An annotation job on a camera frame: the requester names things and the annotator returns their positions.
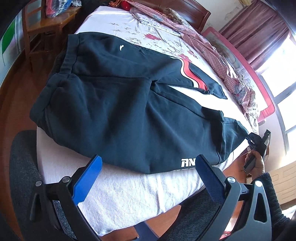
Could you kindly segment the dark knit right sleeve forearm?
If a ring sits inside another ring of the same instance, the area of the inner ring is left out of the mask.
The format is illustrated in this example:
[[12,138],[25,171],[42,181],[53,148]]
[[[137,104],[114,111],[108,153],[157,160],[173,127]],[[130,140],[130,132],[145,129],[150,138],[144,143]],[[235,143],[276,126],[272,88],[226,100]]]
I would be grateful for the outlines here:
[[255,181],[261,181],[264,186],[271,216],[272,240],[275,240],[289,224],[290,218],[282,213],[270,174],[263,173]]

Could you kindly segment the person's right hand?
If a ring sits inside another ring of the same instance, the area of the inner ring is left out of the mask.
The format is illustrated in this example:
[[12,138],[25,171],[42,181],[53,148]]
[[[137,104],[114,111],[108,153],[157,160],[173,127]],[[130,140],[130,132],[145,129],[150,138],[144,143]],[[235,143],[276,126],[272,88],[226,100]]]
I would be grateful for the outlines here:
[[265,166],[262,156],[259,152],[256,150],[251,150],[245,158],[245,163],[251,158],[251,156],[255,157],[255,166],[254,168],[249,172],[249,174],[252,176],[252,181],[254,181],[256,178],[261,176],[265,173]]

